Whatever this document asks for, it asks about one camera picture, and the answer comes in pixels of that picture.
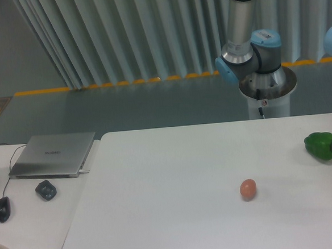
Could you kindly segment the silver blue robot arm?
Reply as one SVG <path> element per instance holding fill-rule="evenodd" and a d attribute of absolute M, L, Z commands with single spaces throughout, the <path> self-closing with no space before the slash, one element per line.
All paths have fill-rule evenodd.
<path fill-rule="evenodd" d="M 282 61 L 332 57 L 332 0 L 228 0 L 219 74 L 238 82 L 271 73 Z"/>

